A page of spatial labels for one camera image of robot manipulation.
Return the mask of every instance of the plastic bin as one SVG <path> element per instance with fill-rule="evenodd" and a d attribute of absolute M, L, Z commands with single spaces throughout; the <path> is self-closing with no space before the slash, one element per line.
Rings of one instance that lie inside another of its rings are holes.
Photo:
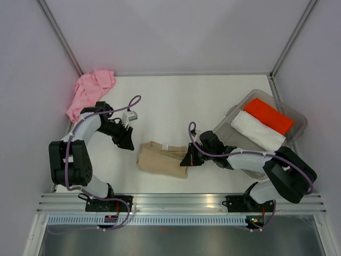
<path fill-rule="evenodd" d="M 223 119 L 220 124 L 214 128 L 213 132 L 217 134 L 218 138 L 226 145 L 226 146 L 236 146 L 242 149 L 247 150 L 257 150 L 264 151 L 263 148 L 258 146 L 256 143 L 252 142 L 239 132 L 237 132 L 234 128 L 231 127 L 231 122 L 237 116 L 239 111 L 244 110 L 245 106 L 251 102 L 253 99 L 259 98 L 265 103 L 269 104 L 271 107 L 286 115 L 287 117 L 294 120 L 294 124 L 291 129 L 286 133 L 286 140 L 283 143 L 283 146 L 291 147 L 298 137 L 300 137 L 304 129 L 306 128 L 308 122 L 307 119 L 301 115 L 299 112 L 293 110 L 286 104 L 274 99 L 272 96 L 261 90 L 252 90 L 238 105 L 231 108 L 226 114 L 226 118 Z M 256 179 L 266 179 L 267 176 L 252 172 L 248 170 L 243 170 L 249 176 Z"/>

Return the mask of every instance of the beige cloth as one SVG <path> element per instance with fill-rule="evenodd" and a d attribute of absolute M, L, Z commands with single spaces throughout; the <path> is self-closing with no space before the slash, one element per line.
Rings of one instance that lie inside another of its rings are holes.
<path fill-rule="evenodd" d="M 168 146 L 168 150 L 162 149 L 162 144 L 150 141 L 141 144 L 138 165 L 141 169 L 178 178 L 187 178 L 187 167 L 180 166 L 187 153 L 187 147 Z"/>

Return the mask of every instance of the gray wall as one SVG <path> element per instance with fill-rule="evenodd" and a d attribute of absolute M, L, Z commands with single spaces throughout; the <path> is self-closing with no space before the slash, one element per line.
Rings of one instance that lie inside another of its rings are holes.
<path fill-rule="evenodd" d="M 308 0 L 47 0 L 83 68 L 268 73 Z"/>
<path fill-rule="evenodd" d="M 299 151 L 318 173 L 316 188 L 341 241 L 341 1 L 319 1 L 277 76 L 286 103 L 308 119 Z"/>
<path fill-rule="evenodd" d="M 33 0 L 0 8 L 0 255 L 22 255 L 77 79 Z"/>

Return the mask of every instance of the white cloth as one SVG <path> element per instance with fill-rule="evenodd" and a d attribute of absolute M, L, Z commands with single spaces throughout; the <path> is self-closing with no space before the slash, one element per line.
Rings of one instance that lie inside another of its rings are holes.
<path fill-rule="evenodd" d="M 268 151 L 279 149 L 286 137 L 263 124 L 245 111 L 240 111 L 231 126 L 249 140 Z"/>

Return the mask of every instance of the orange towel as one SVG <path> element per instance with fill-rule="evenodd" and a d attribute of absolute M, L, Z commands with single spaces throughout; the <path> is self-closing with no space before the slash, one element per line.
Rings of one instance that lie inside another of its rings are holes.
<path fill-rule="evenodd" d="M 246 105 L 244 110 L 282 135 L 285 135 L 294 124 L 293 120 L 279 113 L 258 98 Z"/>

